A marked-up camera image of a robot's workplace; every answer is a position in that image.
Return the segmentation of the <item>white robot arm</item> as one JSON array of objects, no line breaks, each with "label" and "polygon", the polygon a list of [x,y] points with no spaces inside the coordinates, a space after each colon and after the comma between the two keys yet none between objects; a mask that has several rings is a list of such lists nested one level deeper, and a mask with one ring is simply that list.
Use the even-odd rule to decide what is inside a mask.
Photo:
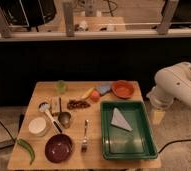
[{"label": "white robot arm", "polygon": [[151,122],[159,125],[174,99],[191,107],[191,63],[181,62],[160,69],[154,76],[155,86],[147,93],[151,109]]}]

